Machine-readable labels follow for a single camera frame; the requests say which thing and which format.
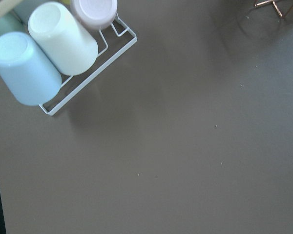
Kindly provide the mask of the cream white cup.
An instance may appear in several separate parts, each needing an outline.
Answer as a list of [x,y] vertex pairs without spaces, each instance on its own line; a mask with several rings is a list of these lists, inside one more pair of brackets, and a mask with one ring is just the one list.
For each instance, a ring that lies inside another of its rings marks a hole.
[[95,63],[98,44],[62,4],[39,5],[28,21],[31,37],[64,75],[84,73]]

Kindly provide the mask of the pink cup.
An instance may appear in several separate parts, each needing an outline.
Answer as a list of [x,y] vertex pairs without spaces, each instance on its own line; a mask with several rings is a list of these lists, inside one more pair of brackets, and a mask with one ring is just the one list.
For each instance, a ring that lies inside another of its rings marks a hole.
[[70,8],[78,21],[88,29],[107,28],[117,15],[117,0],[71,0]]

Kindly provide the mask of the light blue cup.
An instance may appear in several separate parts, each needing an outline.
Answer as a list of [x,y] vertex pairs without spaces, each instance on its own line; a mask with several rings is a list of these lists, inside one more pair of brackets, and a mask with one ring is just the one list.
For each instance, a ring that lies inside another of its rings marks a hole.
[[0,76],[15,99],[28,106],[50,101],[62,85],[59,71],[23,32],[0,36]]

